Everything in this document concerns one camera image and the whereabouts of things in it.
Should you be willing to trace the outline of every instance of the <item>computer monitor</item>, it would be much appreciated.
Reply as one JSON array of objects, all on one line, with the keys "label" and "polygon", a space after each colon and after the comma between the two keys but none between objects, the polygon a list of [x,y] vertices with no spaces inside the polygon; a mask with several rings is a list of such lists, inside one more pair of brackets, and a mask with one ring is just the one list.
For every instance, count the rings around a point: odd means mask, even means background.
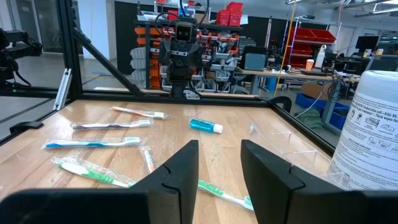
[{"label": "computer monitor", "polygon": [[379,42],[378,36],[361,36],[358,37],[358,41],[356,42],[356,47],[359,49],[359,52],[365,52],[366,49],[375,49],[377,47],[377,43]]}]

